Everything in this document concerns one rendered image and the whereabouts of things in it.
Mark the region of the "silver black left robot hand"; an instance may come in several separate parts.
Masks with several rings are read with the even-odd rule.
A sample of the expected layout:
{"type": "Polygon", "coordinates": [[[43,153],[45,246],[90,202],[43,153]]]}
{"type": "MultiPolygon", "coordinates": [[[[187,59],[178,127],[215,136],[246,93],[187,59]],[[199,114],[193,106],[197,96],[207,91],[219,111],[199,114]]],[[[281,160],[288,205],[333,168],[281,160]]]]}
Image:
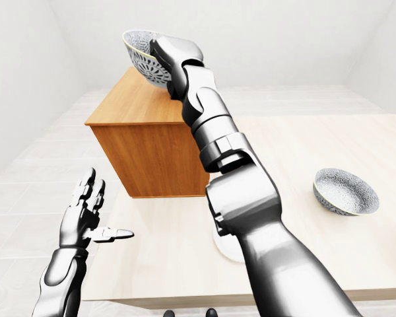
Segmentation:
{"type": "Polygon", "coordinates": [[[62,248],[87,248],[90,242],[111,243],[134,237],[127,229],[101,227],[99,210],[104,204],[106,183],[96,179],[96,171],[88,168],[75,186],[71,202],[66,209],[59,231],[62,248]]]}

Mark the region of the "white round dish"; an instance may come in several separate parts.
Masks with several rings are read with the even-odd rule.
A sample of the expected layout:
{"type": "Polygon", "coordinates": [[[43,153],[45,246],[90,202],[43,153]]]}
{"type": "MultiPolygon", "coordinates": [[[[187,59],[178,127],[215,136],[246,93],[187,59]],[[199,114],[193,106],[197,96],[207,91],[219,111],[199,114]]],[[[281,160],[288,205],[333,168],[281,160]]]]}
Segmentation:
{"type": "Polygon", "coordinates": [[[244,255],[236,236],[227,234],[220,236],[216,228],[213,229],[213,241],[218,251],[229,260],[244,264],[244,255]]]}

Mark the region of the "wooden cabinet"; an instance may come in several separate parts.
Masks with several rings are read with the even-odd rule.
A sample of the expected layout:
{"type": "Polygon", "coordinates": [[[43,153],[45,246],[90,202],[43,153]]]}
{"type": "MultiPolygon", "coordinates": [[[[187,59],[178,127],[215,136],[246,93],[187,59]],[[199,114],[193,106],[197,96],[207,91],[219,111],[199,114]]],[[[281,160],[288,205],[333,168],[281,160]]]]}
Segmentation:
{"type": "Polygon", "coordinates": [[[199,197],[209,173],[182,104],[129,68],[86,120],[133,198],[199,197]]]}

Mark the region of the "patterned black white bowl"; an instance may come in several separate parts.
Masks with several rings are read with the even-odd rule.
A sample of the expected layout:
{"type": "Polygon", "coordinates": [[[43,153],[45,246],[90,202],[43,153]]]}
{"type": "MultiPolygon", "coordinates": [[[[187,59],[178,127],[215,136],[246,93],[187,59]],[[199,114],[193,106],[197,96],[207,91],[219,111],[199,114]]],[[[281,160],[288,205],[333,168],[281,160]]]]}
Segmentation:
{"type": "Polygon", "coordinates": [[[356,175],[338,168],[316,172],[313,193],[327,210],[343,216],[368,216],[380,207],[373,188],[356,175]]]}
{"type": "Polygon", "coordinates": [[[126,30],[122,39],[133,66],[152,85],[167,88],[171,75],[158,60],[150,54],[150,41],[161,37],[151,30],[126,30]]]}

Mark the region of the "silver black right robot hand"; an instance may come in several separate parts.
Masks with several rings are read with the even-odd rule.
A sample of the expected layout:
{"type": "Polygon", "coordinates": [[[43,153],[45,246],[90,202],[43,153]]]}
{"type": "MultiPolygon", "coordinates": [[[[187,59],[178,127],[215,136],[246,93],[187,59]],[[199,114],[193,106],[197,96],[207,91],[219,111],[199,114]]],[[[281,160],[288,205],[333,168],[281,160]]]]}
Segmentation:
{"type": "Polygon", "coordinates": [[[203,53],[190,40],[171,36],[160,36],[150,41],[150,54],[169,72],[171,80],[167,84],[173,100],[181,101],[187,88],[187,78],[183,66],[203,67],[203,53]]]}

